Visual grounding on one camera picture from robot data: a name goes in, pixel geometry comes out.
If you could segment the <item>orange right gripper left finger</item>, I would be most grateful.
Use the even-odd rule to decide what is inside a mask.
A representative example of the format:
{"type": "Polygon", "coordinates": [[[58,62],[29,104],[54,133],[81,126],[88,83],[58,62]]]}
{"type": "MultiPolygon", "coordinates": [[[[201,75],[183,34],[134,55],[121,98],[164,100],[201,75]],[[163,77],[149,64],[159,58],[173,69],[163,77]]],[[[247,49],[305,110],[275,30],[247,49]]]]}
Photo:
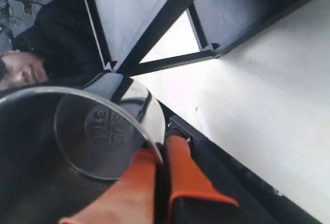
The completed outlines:
{"type": "Polygon", "coordinates": [[[150,150],[140,149],[107,191],[59,223],[162,223],[164,213],[157,189],[156,160],[150,150]]]}

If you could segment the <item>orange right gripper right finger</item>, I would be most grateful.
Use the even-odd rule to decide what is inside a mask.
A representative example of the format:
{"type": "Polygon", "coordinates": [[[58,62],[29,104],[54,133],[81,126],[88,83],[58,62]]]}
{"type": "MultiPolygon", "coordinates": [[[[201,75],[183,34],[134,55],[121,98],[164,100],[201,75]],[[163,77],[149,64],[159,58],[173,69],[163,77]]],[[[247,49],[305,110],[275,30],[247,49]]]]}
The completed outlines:
{"type": "Polygon", "coordinates": [[[178,199],[202,200],[239,206],[239,203],[219,193],[191,157],[190,147],[185,138],[170,135],[166,139],[166,158],[168,163],[171,193],[169,198],[168,222],[174,220],[174,203],[178,199]]]}

